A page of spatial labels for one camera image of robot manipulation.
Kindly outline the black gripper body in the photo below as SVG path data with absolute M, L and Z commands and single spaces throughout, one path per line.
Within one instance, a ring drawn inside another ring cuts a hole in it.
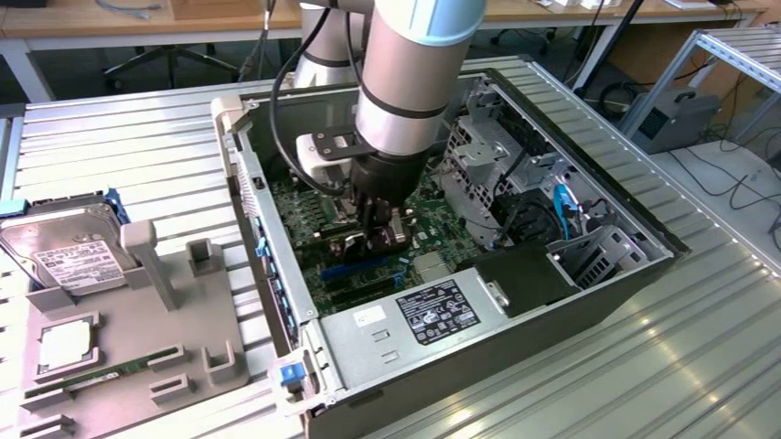
M 419 185 L 428 153 L 387 155 L 374 153 L 351 159 L 350 184 L 352 199 L 382 200 L 402 206 Z

